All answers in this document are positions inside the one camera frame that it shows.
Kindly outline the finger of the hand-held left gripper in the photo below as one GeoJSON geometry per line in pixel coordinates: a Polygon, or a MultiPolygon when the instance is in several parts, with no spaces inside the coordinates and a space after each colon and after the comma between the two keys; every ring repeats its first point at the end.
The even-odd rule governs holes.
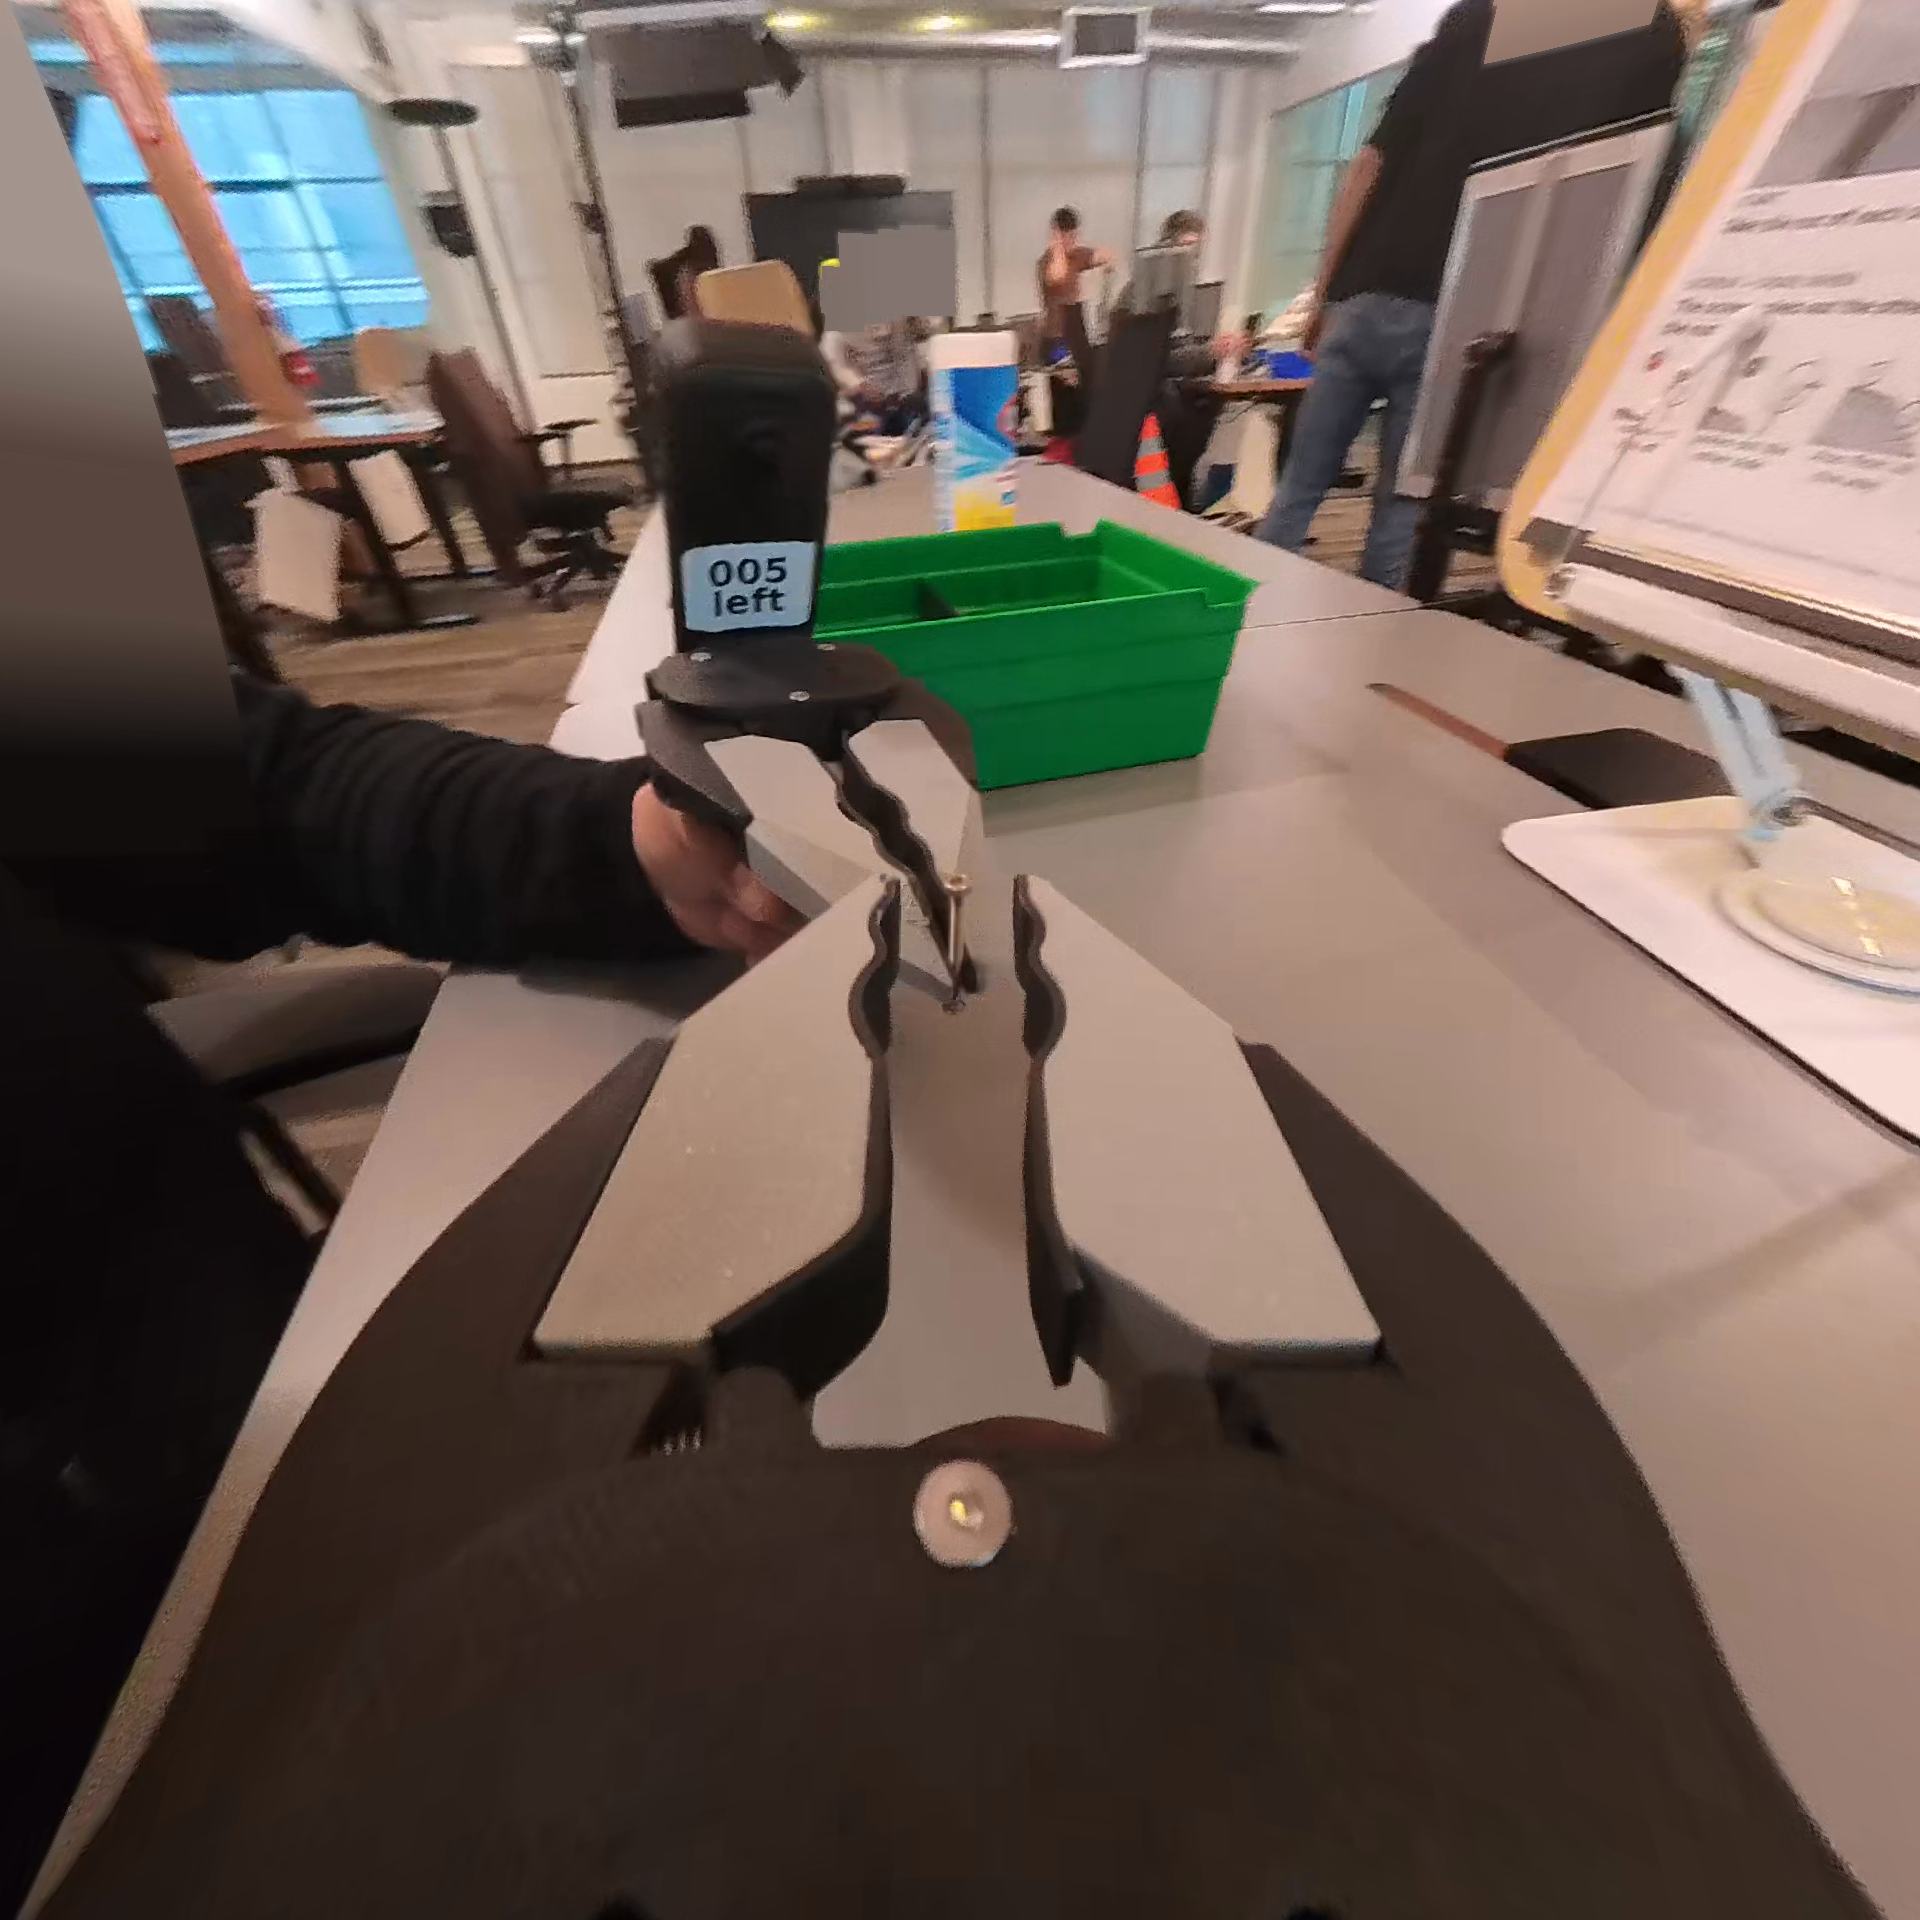
{"type": "Polygon", "coordinates": [[[968,946],[979,980],[987,931],[987,822],[958,760],[942,747],[929,717],[880,717],[848,738],[835,760],[835,788],[854,829],[864,829],[880,874],[902,877],[902,975],[946,980],[942,946],[929,931],[929,886],[942,874],[968,874],[968,946]]]}
{"type": "Polygon", "coordinates": [[[805,921],[817,921],[826,906],[837,906],[848,891],[862,891],[880,874],[880,853],[864,839],[864,829],[848,822],[835,764],[809,760],[790,738],[718,738],[714,747],[718,775],[729,779],[729,789],[745,802],[745,853],[749,874],[797,906],[805,921]]]}

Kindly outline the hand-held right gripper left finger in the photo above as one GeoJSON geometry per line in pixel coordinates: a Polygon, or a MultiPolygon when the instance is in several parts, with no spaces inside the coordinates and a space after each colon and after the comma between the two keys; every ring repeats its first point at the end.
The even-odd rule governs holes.
{"type": "Polygon", "coordinates": [[[862,877],[667,1047],[529,1330],[560,1362],[817,1394],[887,1317],[902,877],[862,877]]]}

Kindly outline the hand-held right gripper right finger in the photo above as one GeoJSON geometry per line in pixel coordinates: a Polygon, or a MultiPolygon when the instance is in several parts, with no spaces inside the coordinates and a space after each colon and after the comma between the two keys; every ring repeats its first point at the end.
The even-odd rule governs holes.
{"type": "Polygon", "coordinates": [[[1055,1386],[1379,1362],[1385,1330],[1221,1017],[1015,877],[1026,1310],[1055,1386]]]}

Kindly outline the person's left forearm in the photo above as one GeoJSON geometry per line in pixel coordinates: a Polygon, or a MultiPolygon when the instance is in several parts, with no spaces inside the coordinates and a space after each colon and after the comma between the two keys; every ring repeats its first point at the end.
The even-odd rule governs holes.
{"type": "Polygon", "coordinates": [[[647,877],[630,803],[647,760],[563,760],[306,705],[237,674],[258,853],[219,877],[231,931],[394,946],[448,967],[640,967],[689,955],[647,877]]]}

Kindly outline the person's left hand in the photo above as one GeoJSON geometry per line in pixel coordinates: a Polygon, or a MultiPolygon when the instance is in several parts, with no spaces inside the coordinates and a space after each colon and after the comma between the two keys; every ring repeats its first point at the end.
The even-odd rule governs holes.
{"type": "Polygon", "coordinates": [[[740,853],[729,833],[679,813],[657,788],[630,802],[630,853],[689,946],[729,955],[758,967],[788,946],[805,921],[788,906],[740,853]]]}

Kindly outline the green plastic bin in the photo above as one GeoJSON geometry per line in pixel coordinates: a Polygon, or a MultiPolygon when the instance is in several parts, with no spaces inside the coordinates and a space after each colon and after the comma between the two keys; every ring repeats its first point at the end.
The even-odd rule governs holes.
{"type": "Polygon", "coordinates": [[[1128,526],[826,544],[817,637],[894,660],[1015,789],[1198,760],[1258,584],[1128,526]]]}

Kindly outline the white wipes canister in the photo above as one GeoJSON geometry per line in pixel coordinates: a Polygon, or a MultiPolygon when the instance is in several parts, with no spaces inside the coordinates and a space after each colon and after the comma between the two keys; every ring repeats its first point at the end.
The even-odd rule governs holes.
{"type": "Polygon", "coordinates": [[[1018,493],[1018,336],[946,332],[929,342],[931,531],[1009,531],[1018,493]]]}

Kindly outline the black office chair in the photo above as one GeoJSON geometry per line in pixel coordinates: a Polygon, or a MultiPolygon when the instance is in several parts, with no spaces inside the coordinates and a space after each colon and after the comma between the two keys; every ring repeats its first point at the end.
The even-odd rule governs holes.
{"type": "Polygon", "coordinates": [[[550,614],[567,584],[617,584],[626,553],[608,544],[608,517],[640,496],[576,474],[576,424],[520,430],[478,352],[430,352],[423,388],[440,417],[440,455],[470,496],[491,578],[550,614]]]}

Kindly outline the black ceiling monitor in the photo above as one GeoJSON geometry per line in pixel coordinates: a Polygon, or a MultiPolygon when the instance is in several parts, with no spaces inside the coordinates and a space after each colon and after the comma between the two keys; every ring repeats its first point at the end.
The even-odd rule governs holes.
{"type": "Polygon", "coordinates": [[[797,97],[797,55],[749,20],[590,29],[590,58],[608,81],[608,127],[745,121],[758,89],[797,97]]]}

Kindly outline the wooden top desk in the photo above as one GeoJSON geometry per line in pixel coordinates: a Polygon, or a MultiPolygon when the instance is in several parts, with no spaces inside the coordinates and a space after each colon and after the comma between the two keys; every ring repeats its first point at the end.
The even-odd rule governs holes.
{"type": "Polygon", "coordinates": [[[174,473],[219,473],[258,517],[258,603],[299,614],[334,637],[470,634],[470,614],[423,614],[394,553],[440,539],[470,578],[433,496],[440,417],[306,417],[306,424],[189,424],[170,430],[174,473]]]}

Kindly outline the white tray with stand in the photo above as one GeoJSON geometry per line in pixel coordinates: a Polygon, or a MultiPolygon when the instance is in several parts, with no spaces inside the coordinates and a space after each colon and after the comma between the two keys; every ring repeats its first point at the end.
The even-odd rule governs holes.
{"type": "Polygon", "coordinates": [[[1737,802],[1506,829],[1506,853],[1747,1031],[1920,1143],[1916,846],[1855,822],[1747,839],[1737,802]]]}

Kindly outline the black pad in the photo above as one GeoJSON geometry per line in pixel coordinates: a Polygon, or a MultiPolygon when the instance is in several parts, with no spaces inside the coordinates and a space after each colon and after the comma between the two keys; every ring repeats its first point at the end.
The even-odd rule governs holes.
{"type": "Polygon", "coordinates": [[[1731,802],[1719,760],[1639,722],[1518,738],[1506,747],[1506,764],[1583,813],[1731,802]]]}

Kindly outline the person's dark clothed body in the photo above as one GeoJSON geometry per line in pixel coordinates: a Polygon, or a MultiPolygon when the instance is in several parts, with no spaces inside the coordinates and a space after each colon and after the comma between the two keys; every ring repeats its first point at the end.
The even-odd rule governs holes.
{"type": "Polygon", "coordinates": [[[24,1902],[306,1285],[52,859],[0,877],[0,1884],[24,1902]]]}

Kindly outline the instruction sheet on clipboard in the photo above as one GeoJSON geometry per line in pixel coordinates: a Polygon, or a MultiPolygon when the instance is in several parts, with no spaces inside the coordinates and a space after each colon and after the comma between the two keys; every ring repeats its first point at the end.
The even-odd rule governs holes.
{"type": "Polygon", "coordinates": [[[1524,474],[1551,603],[1671,665],[1751,846],[1846,822],[1788,717],[1916,760],[1916,29],[1780,7],[1524,474]]]}

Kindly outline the black wall screen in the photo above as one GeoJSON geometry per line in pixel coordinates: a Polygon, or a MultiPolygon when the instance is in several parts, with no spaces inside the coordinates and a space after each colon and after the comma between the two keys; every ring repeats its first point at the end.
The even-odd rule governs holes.
{"type": "Polygon", "coordinates": [[[805,298],[817,298],[817,267],[862,258],[887,267],[914,300],[914,316],[955,316],[958,300],[958,243],[955,243],[955,189],[908,189],[908,176],[805,176],[790,189],[749,189],[745,204],[749,264],[788,264],[805,298]]]}

